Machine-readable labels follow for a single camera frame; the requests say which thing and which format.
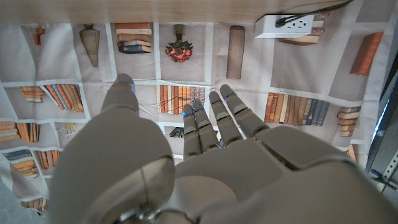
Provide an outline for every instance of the book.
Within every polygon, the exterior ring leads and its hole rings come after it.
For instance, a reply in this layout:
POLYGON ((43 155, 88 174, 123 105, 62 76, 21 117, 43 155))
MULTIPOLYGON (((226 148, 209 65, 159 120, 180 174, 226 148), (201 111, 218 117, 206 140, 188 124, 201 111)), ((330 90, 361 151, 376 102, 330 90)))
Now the book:
POLYGON ((68 94, 70 95, 70 99, 72 100, 71 104, 72 107, 75 109, 76 112, 80 112, 78 103, 76 101, 75 95, 73 94, 72 88, 70 88, 70 85, 64 85, 65 89, 67 89, 68 94))
POLYGON ((115 29, 151 29, 150 22, 115 23, 115 29))
POLYGON ((294 124, 294 103, 296 101, 295 96, 290 96, 290 110, 289 110, 289 120, 287 120, 287 124, 294 124))
POLYGON ((183 86, 178 87, 178 104, 180 105, 179 113, 182 113, 183 109, 183 86))
POLYGON ((226 78, 241 79, 244 52, 245 30, 242 26, 231 26, 229 29, 226 78))
POLYGON ((205 87, 201 87, 200 88, 200 101, 203 105, 205 104, 205 92, 206 92, 205 87))
POLYGON ((291 102, 291 96, 287 96, 287 106, 286 106, 286 115, 285 115, 285 120, 284 120, 284 124, 287 124, 287 122, 289 121, 289 113, 290 113, 290 102, 291 102))
POLYGON ((167 86, 167 103, 168 103, 167 107, 169 109, 169 111, 168 111, 169 114, 172 114, 172 110, 173 110, 173 108, 172 108, 172 100, 173 100, 173 98, 172 98, 172 86, 167 86))
POLYGON ((125 54, 143 54, 143 53, 151 53, 150 47, 143 45, 131 45, 126 47, 118 47, 119 52, 125 54))
POLYGON ((119 34, 118 42, 130 41, 130 40, 142 40, 145 42, 151 42, 152 37, 144 34, 119 34))
POLYGON ((325 101, 323 102, 321 111, 319 112, 317 126, 322 126, 323 125, 323 121, 326 118, 326 114, 328 112, 329 105, 330 105, 329 102, 325 102, 325 101))
POLYGON ((54 167, 54 162, 52 160, 52 153, 51 151, 46 151, 45 155, 47 157, 47 162, 49 163, 49 167, 54 167))
POLYGON ((282 113, 282 107, 284 105, 284 98, 285 98, 285 96, 283 94, 278 94, 278 100, 276 103, 274 120, 272 121, 274 123, 279 123, 279 121, 280 121, 280 114, 282 113))
POLYGON ((279 123, 282 123, 282 124, 285 121, 285 117, 286 117, 288 98, 289 98, 288 94, 284 94, 284 102, 282 104, 282 111, 280 112, 280 118, 279 118, 279 123))
POLYGON ((308 115, 310 114, 311 103, 312 99, 308 99, 307 104, 305 105, 303 122, 301 123, 302 125, 305 125, 307 123, 308 115))
POLYGON ((49 96, 49 98, 51 99, 51 101, 55 104, 55 106, 58 106, 57 101, 54 99, 54 97, 51 95, 51 93, 49 92, 49 90, 45 87, 45 86, 40 86, 40 88, 45 92, 45 94, 47 96, 49 96))
POLYGON ((303 124, 305 107, 307 106, 308 98, 301 97, 300 105, 298 106, 298 125, 303 124))
POLYGON ((51 93, 51 95, 54 97, 55 101, 57 101, 59 107, 61 107, 61 109, 64 109, 63 104, 62 104, 60 98, 58 97, 57 93, 53 89, 52 85, 47 85, 46 87, 49 90, 49 92, 51 93))
POLYGON ((168 94, 169 91, 167 90, 168 86, 163 86, 163 94, 164 94, 164 113, 168 113, 169 112, 169 99, 168 99, 168 94))
POLYGON ((377 32, 371 35, 367 35, 363 39, 359 51, 355 57, 354 64, 351 67, 350 74, 369 74, 373 58, 376 54, 382 37, 383 32, 377 32))
POLYGON ((60 85, 60 86, 61 86, 61 88, 62 88, 63 93, 64 93, 65 96, 67 97, 67 101, 69 102, 69 105, 70 105, 70 110, 74 110, 74 109, 75 109, 75 105, 74 105, 73 102, 72 102, 72 98, 71 98, 71 96, 69 95, 69 92, 68 92, 66 86, 65 86, 64 84, 62 84, 62 85, 60 85))
POLYGON ((352 113, 339 112, 337 114, 337 117, 341 118, 341 119, 354 119, 354 118, 358 118, 359 114, 360 114, 360 112, 352 112, 352 113))
POLYGON ((47 155, 46 155, 46 153, 45 152, 40 152, 40 158, 43 160, 43 163, 44 163, 44 169, 47 169, 47 168, 49 168, 49 162, 48 162, 48 160, 47 160, 47 155))
POLYGON ((170 137, 172 138, 184 138, 184 128, 176 127, 170 133, 170 137))
POLYGON ((355 124, 340 126, 340 131, 354 131, 355 124))
POLYGON ((179 95, 179 86, 175 86, 175 113, 180 114, 180 95, 179 95))
POLYGON ((319 41, 319 36, 305 35, 297 38, 279 38, 279 41, 286 44, 307 46, 307 45, 317 44, 319 41))
POLYGON ((160 101, 159 101, 160 112, 164 113, 165 106, 164 106, 164 86, 163 85, 159 86, 159 91, 160 91, 160 93, 159 93, 160 94, 160 101))
POLYGON ((57 88, 57 86, 56 86, 56 85, 52 85, 52 88, 54 89, 55 93, 57 94, 58 99, 60 99, 63 108, 67 110, 67 109, 68 109, 68 106, 67 106, 67 104, 65 103, 65 100, 62 98, 62 95, 61 95, 59 89, 57 88))
POLYGON ((312 124, 312 118, 313 118, 313 114, 315 112, 315 109, 317 108, 317 104, 318 104, 318 100, 312 99, 310 112, 308 113, 308 118, 307 118, 307 122, 305 123, 305 125, 311 125, 312 124))
POLYGON ((343 113, 354 113, 354 112, 359 112, 359 111, 361 111, 360 106, 356 106, 353 108, 341 108, 340 109, 340 112, 343 112, 343 113))
POLYGON ((190 104, 191 104, 191 106, 193 106, 193 102, 195 101, 195 90, 196 90, 195 87, 190 88, 190 99, 191 99, 190 104))
POLYGON ((118 42, 118 47, 128 47, 133 45, 143 45, 150 47, 150 42, 143 41, 143 40, 127 40, 127 41, 120 41, 118 42))
POLYGON ((267 104, 266 104, 266 114, 264 116, 264 122, 269 122, 269 115, 271 113, 273 97, 274 97, 273 93, 268 93, 267 104))
POLYGON ((354 134, 354 131, 342 131, 341 137, 351 137, 354 134))
POLYGON ((9 128, 9 129, 0 129, 0 134, 2 133, 13 133, 13 132, 18 132, 16 128, 9 128))
POLYGON ((116 29, 116 34, 144 34, 152 35, 152 29, 116 29))
POLYGON ((315 111, 313 112, 311 125, 317 125, 319 114, 321 113, 322 105, 323 105, 323 101, 318 100, 317 106, 315 107, 315 111))
POLYGON ((338 125, 353 125, 356 124, 356 119, 339 119, 338 125))
POLYGON ((272 102, 271 102, 271 112, 269 113, 269 122, 274 122, 276 105, 278 103, 278 97, 279 97, 279 94, 274 93, 274 96, 272 97, 272 102))
POLYGON ((79 96, 79 93, 77 92, 76 87, 74 85, 72 85, 72 84, 70 84, 69 86, 72 89, 73 96, 75 97, 75 101, 76 101, 76 103, 77 103, 77 105, 79 107, 79 110, 81 112, 83 112, 84 111, 83 104, 81 103, 80 96, 79 96))
POLYGON ((299 112, 300 112, 301 97, 296 96, 294 101, 294 125, 299 125, 299 112))

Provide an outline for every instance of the shelf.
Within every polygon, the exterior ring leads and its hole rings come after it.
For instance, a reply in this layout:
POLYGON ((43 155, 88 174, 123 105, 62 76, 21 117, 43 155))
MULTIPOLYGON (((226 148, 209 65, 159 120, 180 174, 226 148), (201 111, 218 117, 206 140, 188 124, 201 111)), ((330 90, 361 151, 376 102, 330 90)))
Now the shelf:
POLYGON ((193 51, 189 60, 184 63, 173 62, 172 59, 166 55, 165 47, 170 46, 169 43, 174 43, 177 39, 173 33, 173 26, 176 23, 161 23, 159 24, 159 51, 160 51, 160 66, 162 67, 162 80, 167 81, 183 81, 183 82, 205 82, 205 41, 206 23, 180 23, 185 24, 185 35, 182 36, 182 41, 192 43, 193 51))
POLYGON ((2 24, 0 28, 0 80, 33 80, 36 67, 21 27, 17 24, 2 24))
POLYGON ((146 54, 124 54, 118 50, 116 31, 114 24, 111 24, 111 35, 113 43, 114 59, 118 74, 126 73, 134 80, 136 79, 155 79, 155 56, 154 41, 150 42, 151 53, 146 54))
POLYGON ((99 31, 99 49, 98 49, 98 67, 95 68, 91 64, 87 56, 86 49, 80 39, 80 31, 85 29, 83 24, 72 24, 73 42, 75 52, 79 61, 81 71, 81 79, 83 83, 101 83, 113 82, 113 74, 111 69, 111 61, 109 57, 108 37, 104 24, 94 24, 93 29, 99 31))
POLYGON ((73 34, 70 24, 29 24, 22 25, 27 45, 30 48, 36 73, 33 76, 18 75, 8 81, 38 81, 48 79, 76 79, 78 62, 73 49, 73 34), (43 27, 41 45, 35 45, 35 29, 43 27))
POLYGON ((54 131, 50 124, 41 124, 40 125, 40 136, 38 142, 26 142, 22 139, 4 141, 0 144, 0 149, 13 149, 12 151, 21 150, 19 146, 22 147, 38 147, 38 148, 46 148, 46 147, 58 147, 57 139, 55 138, 54 131))
POLYGON ((22 108, 22 110, 16 110, 18 119, 86 119, 85 114, 82 112, 61 110, 60 107, 55 106, 47 95, 43 96, 43 103, 29 103, 22 96, 20 88, 5 88, 5 91, 13 108, 22 108))

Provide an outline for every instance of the book spine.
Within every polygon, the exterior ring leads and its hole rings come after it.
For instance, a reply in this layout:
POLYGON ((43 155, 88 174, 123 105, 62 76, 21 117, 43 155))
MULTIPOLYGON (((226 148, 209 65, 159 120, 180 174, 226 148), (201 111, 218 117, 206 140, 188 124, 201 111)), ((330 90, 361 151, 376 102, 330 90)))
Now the book spine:
POLYGON ((269 122, 269 115, 271 113, 271 107, 272 107, 272 99, 274 98, 273 93, 268 93, 268 99, 267 99, 267 105, 266 105, 266 115, 264 118, 264 122, 269 122))
POLYGON ((282 111, 280 112, 280 119, 279 123, 283 124, 286 118, 286 109, 287 109, 287 103, 288 103, 289 96, 288 94, 284 95, 284 103, 282 105, 282 111))
POLYGON ((284 124, 287 124, 287 122, 289 121, 289 113, 290 113, 290 101, 291 101, 291 96, 288 95, 287 96, 287 106, 286 106, 286 115, 285 115, 285 119, 284 119, 284 124))
POLYGON ((163 86, 163 92, 164 92, 164 113, 169 112, 169 99, 167 98, 167 95, 169 94, 169 91, 167 90, 168 86, 163 86))
POLYGON ((315 112, 315 109, 317 107, 317 103, 318 103, 318 100, 312 99, 310 112, 308 113, 308 118, 307 118, 307 122, 305 123, 305 125, 311 125, 312 124, 312 118, 313 118, 313 114, 315 112))
POLYGON ((191 106, 193 106, 193 102, 195 101, 195 91, 196 88, 195 87, 191 87, 190 89, 190 102, 191 102, 191 106))
POLYGON ((302 125, 305 125, 307 123, 308 114, 310 113, 310 108, 311 108, 311 102, 312 99, 308 99, 307 104, 305 105, 303 122, 301 123, 302 125))
POLYGON ((282 113, 282 107, 284 105, 284 98, 285 96, 283 94, 278 94, 278 100, 276 103, 275 115, 273 120, 274 123, 279 123, 280 114, 282 113))
POLYGON ((271 112, 269 113, 269 122, 274 122, 276 106, 278 104, 278 97, 279 97, 279 94, 274 93, 274 96, 272 97, 272 102, 271 102, 271 112))
POLYGON ((178 87, 178 104, 180 105, 179 107, 179 113, 182 113, 182 107, 183 107, 183 86, 178 87))
POLYGON ((180 114, 180 87, 175 86, 175 113, 180 114))
POLYGON ((322 126, 329 109, 329 102, 323 102, 321 112, 319 113, 317 126, 322 126))
POLYGON ((52 88, 52 85, 47 85, 46 87, 49 90, 49 92, 51 93, 51 95, 54 97, 55 101, 57 101, 59 107, 61 107, 61 109, 64 109, 62 102, 61 102, 60 98, 58 97, 57 93, 55 92, 55 90, 52 88))
POLYGON ((160 112, 161 113, 164 113, 164 111, 165 111, 165 105, 164 105, 164 101, 165 101, 165 99, 164 99, 164 86, 163 85, 161 85, 160 87, 160 112))
POLYGON ((83 112, 84 111, 83 104, 81 103, 80 96, 79 96, 79 93, 77 92, 76 87, 74 85, 72 85, 72 84, 70 84, 69 86, 72 89, 73 96, 75 97, 75 100, 76 100, 76 103, 77 103, 77 105, 79 107, 79 110, 81 112, 83 112))
POLYGON ((58 99, 60 99, 60 101, 61 101, 61 103, 62 103, 62 106, 63 106, 65 109, 68 109, 68 106, 67 106, 67 104, 65 103, 65 101, 63 100, 62 95, 61 95, 59 89, 57 88, 57 86, 56 86, 56 85, 52 85, 52 88, 55 90, 55 92, 56 92, 56 94, 57 94, 57 96, 58 96, 58 99))
POLYGON ((169 109, 169 114, 172 114, 172 100, 173 100, 173 98, 172 98, 172 86, 167 86, 167 103, 168 103, 168 105, 167 105, 167 107, 168 107, 168 109, 169 109))
POLYGON ((305 107, 307 106, 307 101, 308 101, 308 98, 301 97, 300 106, 298 108, 298 125, 302 125, 303 124, 305 107))
POLYGON ((160 100, 160 85, 156 86, 156 103, 158 103, 157 112, 161 113, 162 112, 162 102, 160 100))
POLYGON ((199 97, 200 97, 200 101, 201 101, 203 106, 205 105, 205 92, 206 92, 205 87, 201 87, 200 88, 200 96, 199 97))
POLYGON ((287 124, 294 124, 294 103, 296 101, 295 96, 290 96, 290 110, 289 110, 289 120, 287 121, 287 124))
POLYGON ((319 114, 321 113, 321 109, 322 109, 322 104, 323 104, 323 101, 318 100, 317 107, 315 107, 315 111, 313 113, 311 125, 317 125, 319 114))
POLYGON ((75 99, 75 95, 73 94, 72 88, 70 88, 70 85, 65 85, 65 89, 67 89, 67 92, 70 95, 70 99, 72 100, 72 109, 74 109, 76 112, 80 112, 79 106, 77 105, 77 101, 75 99))

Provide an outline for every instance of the wooden surface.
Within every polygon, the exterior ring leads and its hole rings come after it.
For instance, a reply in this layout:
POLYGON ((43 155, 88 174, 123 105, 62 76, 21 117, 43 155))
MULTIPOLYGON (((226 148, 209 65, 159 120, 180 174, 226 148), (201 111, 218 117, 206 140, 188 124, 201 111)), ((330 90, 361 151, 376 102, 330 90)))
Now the wooden surface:
POLYGON ((256 21, 264 14, 308 12, 345 0, 4 0, 0 22, 256 21))

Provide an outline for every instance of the stack of books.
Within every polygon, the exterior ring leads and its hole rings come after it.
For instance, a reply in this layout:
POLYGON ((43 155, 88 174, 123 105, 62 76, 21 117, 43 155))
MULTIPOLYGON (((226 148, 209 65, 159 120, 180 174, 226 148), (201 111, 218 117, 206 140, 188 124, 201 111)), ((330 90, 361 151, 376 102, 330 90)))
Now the stack of books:
POLYGON ((0 122, 0 142, 20 139, 17 126, 12 121, 0 122))
POLYGON ((45 92, 39 86, 22 86, 22 96, 31 103, 43 103, 45 92))
POLYGON ((359 48, 353 66, 351 67, 350 74, 355 75, 369 75, 373 58, 379 47, 383 32, 377 32, 367 35, 359 48))
POLYGON ((329 105, 323 100, 269 93, 264 122, 322 126, 329 105))
POLYGON ((184 138, 184 128, 181 127, 174 128, 174 130, 170 133, 170 137, 184 138))
POLYGON ((21 202, 21 205, 24 208, 35 208, 39 211, 46 211, 47 206, 49 205, 49 201, 45 198, 38 198, 28 202, 21 202))
POLYGON ((84 111, 81 98, 75 85, 23 86, 21 90, 22 95, 29 102, 41 103, 43 102, 43 95, 47 94, 55 106, 59 106, 63 110, 84 111))
MULTIPOLYGON (((312 22, 311 34, 297 38, 280 38, 279 41, 286 44, 294 44, 301 46, 317 44, 319 38, 325 32, 325 28, 323 28, 323 23, 329 15, 330 12, 323 12, 314 16, 312 22)), ((295 26, 305 26, 304 23, 300 20, 295 21, 294 24, 295 26)))
POLYGON ((361 111, 360 106, 353 108, 341 108, 337 114, 338 125, 340 125, 340 131, 342 137, 351 137, 354 133, 356 120, 359 118, 361 111))
POLYGON ((43 169, 54 167, 60 157, 60 151, 51 150, 46 152, 39 152, 40 164, 43 169))
POLYGON ((150 53, 152 24, 150 22, 117 23, 118 50, 125 54, 150 53))
POLYGON ((26 142, 38 142, 40 136, 40 125, 35 123, 16 124, 21 139, 26 142))
POLYGON ((39 176, 30 150, 24 149, 15 152, 4 153, 3 155, 26 179, 33 179, 39 176))
POLYGON ((157 87, 157 112, 180 114, 183 106, 194 101, 205 103, 205 87, 166 86, 157 87))

